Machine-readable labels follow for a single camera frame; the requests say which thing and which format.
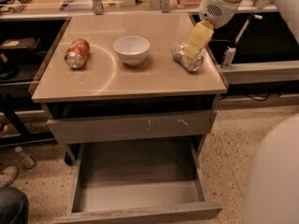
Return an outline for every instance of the jeans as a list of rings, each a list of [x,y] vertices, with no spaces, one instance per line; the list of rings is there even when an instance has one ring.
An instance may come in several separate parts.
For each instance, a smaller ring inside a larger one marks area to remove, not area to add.
[[[13,187],[0,188],[0,224],[27,224],[27,196]]]

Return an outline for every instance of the drawer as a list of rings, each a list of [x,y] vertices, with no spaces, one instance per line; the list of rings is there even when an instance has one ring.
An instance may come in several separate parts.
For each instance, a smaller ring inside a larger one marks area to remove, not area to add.
[[[187,138],[81,145],[68,213],[54,223],[165,223],[215,217]]]
[[[73,103],[48,125],[60,144],[188,136],[210,132],[211,97],[162,97]]]

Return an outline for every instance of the red can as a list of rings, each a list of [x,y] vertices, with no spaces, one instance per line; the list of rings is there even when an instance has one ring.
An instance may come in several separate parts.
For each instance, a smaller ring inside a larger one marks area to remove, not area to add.
[[[78,38],[67,49],[64,60],[72,69],[79,69],[87,62],[89,52],[90,44],[86,40]]]

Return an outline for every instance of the speckled floor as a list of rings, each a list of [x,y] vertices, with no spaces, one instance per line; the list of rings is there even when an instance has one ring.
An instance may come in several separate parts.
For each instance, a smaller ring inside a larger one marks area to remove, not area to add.
[[[221,203],[223,210],[217,218],[184,224],[239,224],[247,172],[256,148],[276,124],[296,113],[299,113],[298,96],[270,97],[265,102],[250,99],[221,101],[219,114],[199,159],[209,199]],[[20,114],[30,127],[43,129],[42,114],[37,116],[38,119]],[[0,148],[0,169],[10,164],[19,166],[19,175],[12,186],[28,195],[29,223],[51,223],[55,217],[66,214],[75,168],[64,163],[64,149],[56,142],[23,148],[37,160],[34,169],[21,168],[14,147]]]

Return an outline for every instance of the bowl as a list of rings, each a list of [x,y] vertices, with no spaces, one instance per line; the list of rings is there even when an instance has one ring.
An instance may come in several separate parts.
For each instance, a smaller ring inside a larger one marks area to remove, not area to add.
[[[144,37],[129,35],[118,39],[113,48],[123,63],[135,66],[146,59],[150,42]]]

